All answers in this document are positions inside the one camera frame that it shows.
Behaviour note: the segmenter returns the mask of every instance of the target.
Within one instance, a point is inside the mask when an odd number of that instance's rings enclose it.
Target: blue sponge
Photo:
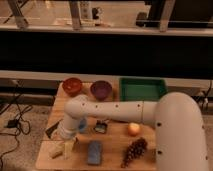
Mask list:
[[[88,147],[87,163],[89,165],[101,164],[102,144],[100,141],[90,141]]]

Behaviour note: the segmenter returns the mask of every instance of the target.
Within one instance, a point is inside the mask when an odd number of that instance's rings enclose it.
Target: power strip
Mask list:
[[[83,20],[92,20],[92,7],[90,1],[80,1],[80,15]]]

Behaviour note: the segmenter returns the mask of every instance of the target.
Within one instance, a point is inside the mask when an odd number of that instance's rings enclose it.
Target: grapes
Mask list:
[[[147,150],[147,141],[144,138],[139,138],[136,141],[133,141],[129,145],[125,152],[121,168],[125,168],[133,161],[135,158],[139,158]]]

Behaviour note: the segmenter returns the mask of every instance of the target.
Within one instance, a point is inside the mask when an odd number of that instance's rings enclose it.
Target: purple bowl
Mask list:
[[[96,81],[91,85],[90,91],[97,100],[103,101],[112,92],[112,86],[107,81]]]

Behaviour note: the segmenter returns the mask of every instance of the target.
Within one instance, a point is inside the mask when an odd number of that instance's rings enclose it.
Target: bowl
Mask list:
[[[92,95],[99,101],[104,101],[112,92],[112,86],[107,81],[96,81],[91,87],[90,91]]]
[[[78,95],[82,90],[82,81],[72,77],[63,81],[63,90],[71,97]]]

